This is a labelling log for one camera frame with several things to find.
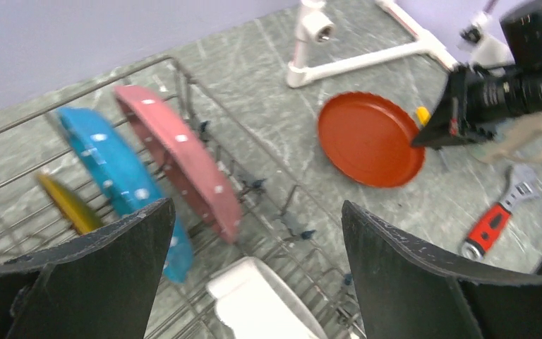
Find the red scalloped plate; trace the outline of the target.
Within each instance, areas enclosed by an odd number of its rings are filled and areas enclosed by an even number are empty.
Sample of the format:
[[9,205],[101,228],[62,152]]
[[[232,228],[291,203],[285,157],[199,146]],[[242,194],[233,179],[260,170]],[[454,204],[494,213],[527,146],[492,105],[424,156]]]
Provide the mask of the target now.
[[318,115],[318,140],[329,161],[375,188],[404,186],[420,172],[426,151],[411,146],[418,132],[408,112],[373,93],[340,93]]

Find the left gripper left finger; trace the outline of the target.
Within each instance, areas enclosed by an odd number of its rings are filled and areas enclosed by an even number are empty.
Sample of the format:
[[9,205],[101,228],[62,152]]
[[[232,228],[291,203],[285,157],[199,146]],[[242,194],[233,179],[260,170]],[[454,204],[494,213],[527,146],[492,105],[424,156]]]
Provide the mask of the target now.
[[142,338],[175,217],[163,198],[0,264],[0,338]]

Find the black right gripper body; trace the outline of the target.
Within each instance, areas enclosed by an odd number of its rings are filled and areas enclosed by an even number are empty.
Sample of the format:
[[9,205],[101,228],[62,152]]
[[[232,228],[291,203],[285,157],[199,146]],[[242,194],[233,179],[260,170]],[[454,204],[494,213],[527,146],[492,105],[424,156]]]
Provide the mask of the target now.
[[495,125],[511,119],[510,84],[490,69],[459,64],[449,74],[451,110],[449,133],[459,141],[487,141]]

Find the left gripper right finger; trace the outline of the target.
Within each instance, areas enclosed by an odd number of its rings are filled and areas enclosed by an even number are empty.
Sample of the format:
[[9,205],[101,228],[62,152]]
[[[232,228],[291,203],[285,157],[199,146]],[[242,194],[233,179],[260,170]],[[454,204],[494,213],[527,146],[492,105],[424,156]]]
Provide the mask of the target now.
[[351,201],[342,231],[369,338],[542,338],[542,275],[471,261]]

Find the blue polka dot plate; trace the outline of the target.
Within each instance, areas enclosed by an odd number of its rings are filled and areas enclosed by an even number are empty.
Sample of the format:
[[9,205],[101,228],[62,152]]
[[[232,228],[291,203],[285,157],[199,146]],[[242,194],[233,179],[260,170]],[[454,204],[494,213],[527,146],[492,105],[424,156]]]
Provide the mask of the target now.
[[62,107],[56,116],[68,144],[117,215],[130,215],[164,198],[136,152],[99,112]]

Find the white scalloped bowl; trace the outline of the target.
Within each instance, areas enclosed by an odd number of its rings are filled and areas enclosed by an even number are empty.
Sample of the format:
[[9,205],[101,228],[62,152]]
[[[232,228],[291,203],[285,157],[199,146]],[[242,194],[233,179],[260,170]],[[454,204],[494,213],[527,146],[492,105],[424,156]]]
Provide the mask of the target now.
[[327,339],[301,299],[259,258],[243,257],[217,271],[206,289],[217,318],[237,339]]

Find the yellow and red plate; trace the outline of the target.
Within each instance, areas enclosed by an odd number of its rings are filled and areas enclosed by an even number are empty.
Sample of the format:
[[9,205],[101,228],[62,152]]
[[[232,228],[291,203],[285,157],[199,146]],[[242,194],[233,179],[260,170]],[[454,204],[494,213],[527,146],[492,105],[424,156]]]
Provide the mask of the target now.
[[93,232],[104,226],[96,212],[65,184],[44,173],[38,173],[36,179],[61,215],[71,223],[71,227],[79,235]]

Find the pink polka dot plate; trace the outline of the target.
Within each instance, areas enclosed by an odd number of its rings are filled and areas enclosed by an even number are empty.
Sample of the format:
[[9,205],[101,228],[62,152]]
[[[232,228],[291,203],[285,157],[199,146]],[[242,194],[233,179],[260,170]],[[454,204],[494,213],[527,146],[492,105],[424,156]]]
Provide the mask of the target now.
[[118,85],[114,95],[134,133],[184,201],[224,241],[233,244],[239,235],[241,205],[204,143],[150,89]]

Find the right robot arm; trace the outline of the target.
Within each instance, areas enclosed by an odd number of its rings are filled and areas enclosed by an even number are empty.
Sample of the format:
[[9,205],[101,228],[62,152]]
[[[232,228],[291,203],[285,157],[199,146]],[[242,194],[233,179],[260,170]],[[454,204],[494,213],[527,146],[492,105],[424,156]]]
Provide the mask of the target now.
[[500,26],[513,63],[457,64],[442,97],[413,147],[447,147],[492,141],[495,125],[542,113],[542,1],[506,13]]

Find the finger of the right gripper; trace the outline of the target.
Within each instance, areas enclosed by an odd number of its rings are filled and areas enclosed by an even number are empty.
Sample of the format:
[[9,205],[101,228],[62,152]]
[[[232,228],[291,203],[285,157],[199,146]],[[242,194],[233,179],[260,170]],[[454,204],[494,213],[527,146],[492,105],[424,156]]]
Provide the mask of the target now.
[[465,115],[464,81],[449,79],[431,118],[410,145],[415,148],[439,148],[467,144],[468,140],[462,132]]

